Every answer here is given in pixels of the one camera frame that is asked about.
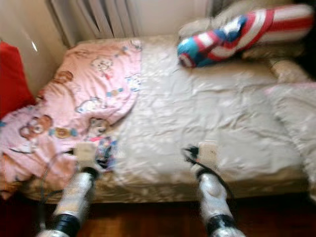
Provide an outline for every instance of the red pillow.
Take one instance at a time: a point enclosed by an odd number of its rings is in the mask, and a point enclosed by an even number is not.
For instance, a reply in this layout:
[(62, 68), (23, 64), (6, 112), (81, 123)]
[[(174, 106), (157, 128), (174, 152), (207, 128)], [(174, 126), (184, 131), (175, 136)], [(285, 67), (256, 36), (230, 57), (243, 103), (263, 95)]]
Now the red pillow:
[(35, 99), (25, 80), (19, 50), (0, 42), (0, 119), (30, 104), (35, 104)]

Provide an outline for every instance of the wooden floor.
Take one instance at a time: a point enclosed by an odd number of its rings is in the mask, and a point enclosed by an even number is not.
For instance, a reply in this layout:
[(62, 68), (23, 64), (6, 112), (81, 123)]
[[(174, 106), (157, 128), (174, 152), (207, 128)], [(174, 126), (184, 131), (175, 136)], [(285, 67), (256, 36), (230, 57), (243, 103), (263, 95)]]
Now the wooden floor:
[[(316, 206), (306, 194), (240, 199), (238, 224), (248, 237), (316, 237)], [(0, 202), (0, 236), (34, 237), (37, 203)], [(51, 213), (54, 205), (46, 206)], [(206, 237), (198, 203), (95, 204), (79, 237)]]

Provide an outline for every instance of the striped pillow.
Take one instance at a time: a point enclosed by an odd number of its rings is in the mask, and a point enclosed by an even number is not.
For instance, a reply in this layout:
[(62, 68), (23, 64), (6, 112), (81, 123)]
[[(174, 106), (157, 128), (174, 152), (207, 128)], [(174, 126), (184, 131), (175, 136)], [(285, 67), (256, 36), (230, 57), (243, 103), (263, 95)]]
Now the striped pillow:
[(183, 40), (178, 45), (179, 60), (186, 67), (202, 67), (227, 59), (255, 43), (300, 40), (313, 23), (314, 11), (306, 4), (256, 10), (222, 28)]

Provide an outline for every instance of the mattress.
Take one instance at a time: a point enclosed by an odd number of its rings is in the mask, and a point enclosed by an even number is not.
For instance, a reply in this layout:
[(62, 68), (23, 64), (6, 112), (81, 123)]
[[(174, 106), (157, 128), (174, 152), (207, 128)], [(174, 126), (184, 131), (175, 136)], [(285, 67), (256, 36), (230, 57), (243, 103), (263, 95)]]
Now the mattress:
[[(196, 200), (197, 181), (181, 148), (206, 139), (217, 140), (219, 170), (237, 198), (308, 189), (302, 158), (264, 95), (276, 83), (265, 65), (233, 60), (187, 69), (175, 36), (141, 41), (141, 90), (116, 125), (115, 168), (97, 181), (94, 202)], [(22, 192), (39, 199), (40, 180)]]

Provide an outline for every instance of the bed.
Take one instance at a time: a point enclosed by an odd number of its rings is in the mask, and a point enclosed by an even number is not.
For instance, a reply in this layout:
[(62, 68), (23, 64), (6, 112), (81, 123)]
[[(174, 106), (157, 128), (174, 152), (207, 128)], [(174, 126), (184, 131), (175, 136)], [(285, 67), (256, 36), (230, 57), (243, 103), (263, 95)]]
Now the bed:
[[(276, 83), (268, 67), (233, 59), (186, 69), (177, 59), (176, 36), (140, 40), (140, 91), (115, 125), (116, 164), (97, 181), (94, 202), (196, 200), (197, 182), (181, 148), (205, 139), (218, 141), (218, 167), (237, 198), (308, 190), (302, 158), (264, 94)], [(52, 189), (45, 184), (46, 193)], [(40, 199), (40, 179), (20, 190)]]

